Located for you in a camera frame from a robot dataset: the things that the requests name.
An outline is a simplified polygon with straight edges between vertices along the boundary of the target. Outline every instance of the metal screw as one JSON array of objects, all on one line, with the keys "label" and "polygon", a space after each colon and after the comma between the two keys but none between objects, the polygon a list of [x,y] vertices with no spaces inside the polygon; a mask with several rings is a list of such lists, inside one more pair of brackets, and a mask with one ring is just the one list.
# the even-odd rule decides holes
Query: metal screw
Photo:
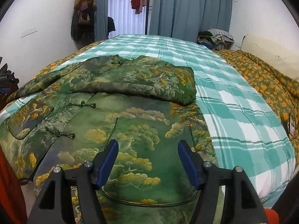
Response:
[{"label": "metal screw", "polygon": [[241,168],[240,166],[236,166],[235,169],[238,173],[241,173],[243,171],[243,168]]},{"label": "metal screw", "polygon": [[61,167],[55,167],[54,169],[53,169],[53,172],[54,173],[59,173],[61,171]]},{"label": "metal screw", "polygon": [[92,166],[92,161],[86,161],[86,162],[84,163],[84,166],[85,166],[85,167],[91,167],[91,166]]},{"label": "metal screw", "polygon": [[205,161],[204,166],[205,167],[212,167],[212,163],[210,161]]}]

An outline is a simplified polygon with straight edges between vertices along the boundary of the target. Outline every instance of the white sheer curtain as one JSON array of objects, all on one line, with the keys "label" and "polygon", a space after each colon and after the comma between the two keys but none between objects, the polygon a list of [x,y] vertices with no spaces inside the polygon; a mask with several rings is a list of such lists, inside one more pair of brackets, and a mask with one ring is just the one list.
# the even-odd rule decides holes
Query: white sheer curtain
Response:
[{"label": "white sheer curtain", "polygon": [[108,0],[108,17],[113,18],[116,31],[109,38],[122,34],[145,34],[146,6],[140,14],[135,14],[131,0]]}]

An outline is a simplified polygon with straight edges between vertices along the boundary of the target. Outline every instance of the red cloth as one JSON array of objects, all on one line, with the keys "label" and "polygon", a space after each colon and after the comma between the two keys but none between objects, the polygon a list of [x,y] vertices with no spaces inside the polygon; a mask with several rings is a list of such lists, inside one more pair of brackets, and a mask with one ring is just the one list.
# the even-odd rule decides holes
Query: red cloth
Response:
[{"label": "red cloth", "polygon": [[24,196],[18,178],[0,147],[0,203],[15,224],[26,224]]},{"label": "red cloth", "polygon": [[276,211],[272,209],[265,209],[269,224],[279,224],[279,217]]},{"label": "red cloth", "polygon": [[132,9],[139,9],[140,0],[131,0]]}]

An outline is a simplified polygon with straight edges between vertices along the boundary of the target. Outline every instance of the green plaid bedsheet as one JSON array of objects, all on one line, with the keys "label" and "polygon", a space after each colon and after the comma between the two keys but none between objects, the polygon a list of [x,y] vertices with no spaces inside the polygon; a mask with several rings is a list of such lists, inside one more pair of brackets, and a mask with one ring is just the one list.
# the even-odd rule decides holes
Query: green plaid bedsheet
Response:
[{"label": "green plaid bedsheet", "polygon": [[[202,45],[150,35],[120,35],[61,64],[105,56],[152,56],[194,70],[196,103],[204,114],[219,167],[242,166],[265,207],[284,191],[295,154],[277,116],[265,100],[222,58]],[[0,123],[33,96],[18,99],[0,114]]]}]

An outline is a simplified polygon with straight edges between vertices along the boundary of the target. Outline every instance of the green brocade jacket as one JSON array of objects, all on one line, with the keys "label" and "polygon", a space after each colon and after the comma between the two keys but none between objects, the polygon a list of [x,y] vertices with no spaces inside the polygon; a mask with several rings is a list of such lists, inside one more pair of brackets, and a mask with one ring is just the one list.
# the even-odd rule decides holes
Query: green brocade jacket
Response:
[{"label": "green brocade jacket", "polygon": [[[40,75],[8,100],[32,93],[0,127],[0,144],[18,178],[35,183],[36,194],[55,166],[79,167],[115,139],[119,154],[97,192],[107,222],[189,223],[199,193],[180,162],[178,142],[186,140],[216,164],[206,122],[193,103],[191,68],[146,56],[96,57]],[[83,223],[75,187],[72,201],[76,223]],[[217,208],[215,222],[221,204]]]}]

